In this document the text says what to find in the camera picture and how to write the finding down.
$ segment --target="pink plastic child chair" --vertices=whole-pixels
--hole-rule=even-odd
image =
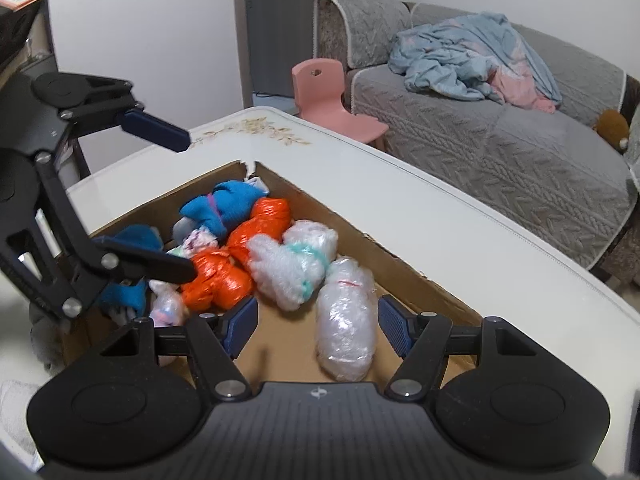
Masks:
[[[344,71],[335,59],[307,59],[291,70],[300,118],[384,151],[389,127],[368,115],[350,114],[342,106]]]

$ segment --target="table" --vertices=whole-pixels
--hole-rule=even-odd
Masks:
[[[184,153],[151,146],[70,188],[87,230],[213,168],[242,160],[251,169],[259,160],[482,316],[507,319],[591,381],[611,410],[595,463],[607,474],[623,469],[640,386],[640,314],[590,273],[461,191],[274,108],[249,108],[191,133]],[[28,349],[27,302],[4,277],[0,290],[0,312],[14,320],[2,318],[0,379],[44,382]]]

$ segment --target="orange wrapped bundle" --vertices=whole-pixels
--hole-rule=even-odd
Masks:
[[[289,203],[283,198],[259,198],[251,209],[251,219],[241,223],[226,242],[229,253],[249,269],[249,249],[246,243],[257,234],[269,235],[278,243],[291,224]]]
[[[225,250],[204,250],[191,261],[198,277],[181,286],[182,300],[189,310],[202,312],[212,304],[229,310],[254,288],[251,277],[231,263]]]

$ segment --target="gray sofa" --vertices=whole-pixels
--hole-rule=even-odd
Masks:
[[[342,62],[346,104],[388,124],[387,151],[513,219],[586,268],[640,271],[638,192],[592,129],[606,108],[631,123],[640,84],[576,46],[515,25],[562,92],[554,114],[415,94],[386,62],[397,32],[468,14],[390,0],[316,0],[316,57]]]

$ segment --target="light blue blanket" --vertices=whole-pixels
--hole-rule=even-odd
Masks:
[[[503,14],[482,12],[396,35],[389,68],[409,91],[463,101],[485,98],[552,111],[562,97],[542,58]]]

